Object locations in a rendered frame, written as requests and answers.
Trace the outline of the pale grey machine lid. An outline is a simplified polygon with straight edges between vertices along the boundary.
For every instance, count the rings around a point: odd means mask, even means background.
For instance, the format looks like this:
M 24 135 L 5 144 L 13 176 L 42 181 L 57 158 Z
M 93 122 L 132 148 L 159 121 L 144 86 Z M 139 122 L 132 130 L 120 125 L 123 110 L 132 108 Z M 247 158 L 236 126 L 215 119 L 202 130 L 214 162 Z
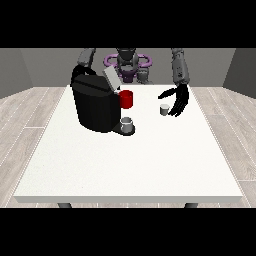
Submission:
M 102 71 L 103 75 L 105 76 L 105 78 L 107 79 L 111 89 L 113 91 L 116 91 L 122 84 L 121 80 L 119 79 L 116 70 L 114 69 L 113 66 L 109 66 L 107 68 L 105 68 Z

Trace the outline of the black coffee machine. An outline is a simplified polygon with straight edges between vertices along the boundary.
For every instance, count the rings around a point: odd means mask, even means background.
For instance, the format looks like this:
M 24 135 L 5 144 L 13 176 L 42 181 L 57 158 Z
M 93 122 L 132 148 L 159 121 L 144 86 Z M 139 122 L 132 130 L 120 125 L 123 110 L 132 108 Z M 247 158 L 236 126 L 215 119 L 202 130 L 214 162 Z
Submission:
M 79 75 L 71 84 L 79 122 L 85 128 L 101 133 L 116 132 L 123 136 L 135 133 L 121 131 L 120 92 L 114 92 L 104 76 Z

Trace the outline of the red pod holder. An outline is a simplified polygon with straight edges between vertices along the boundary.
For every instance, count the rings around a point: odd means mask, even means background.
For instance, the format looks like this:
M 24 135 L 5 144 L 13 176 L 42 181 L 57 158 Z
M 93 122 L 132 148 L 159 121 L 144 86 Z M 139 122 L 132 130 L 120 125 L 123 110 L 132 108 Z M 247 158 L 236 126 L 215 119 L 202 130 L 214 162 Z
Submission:
M 123 109 L 129 109 L 133 106 L 133 92 L 130 90 L 122 90 L 119 93 L 120 107 Z

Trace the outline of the small grey cup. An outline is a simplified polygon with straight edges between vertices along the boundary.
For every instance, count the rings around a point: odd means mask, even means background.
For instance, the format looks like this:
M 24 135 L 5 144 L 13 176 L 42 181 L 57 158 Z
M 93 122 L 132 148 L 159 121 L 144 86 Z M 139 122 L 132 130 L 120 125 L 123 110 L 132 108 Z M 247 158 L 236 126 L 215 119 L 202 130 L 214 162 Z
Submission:
M 120 124 L 121 124 L 121 131 L 123 133 L 129 133 L 133 129 L 133 121 L 130 117 L 123 117 L 120 120 Z

